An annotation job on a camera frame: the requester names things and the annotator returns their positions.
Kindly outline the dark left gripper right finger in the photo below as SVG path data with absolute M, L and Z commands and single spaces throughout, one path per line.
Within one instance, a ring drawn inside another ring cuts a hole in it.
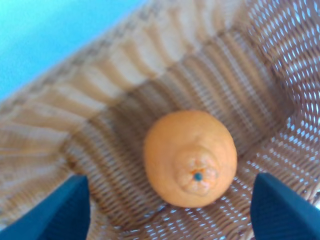
M 257 240 L 320 238 L 320 210 L 269 173 L 255 178 L 250 219 Z

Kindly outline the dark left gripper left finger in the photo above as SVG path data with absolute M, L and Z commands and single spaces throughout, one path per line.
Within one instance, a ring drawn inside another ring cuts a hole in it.
M 85 240 L 90 226 L 86 176 L 74 175 L 36 207 L 0 231 L 2 240 Z

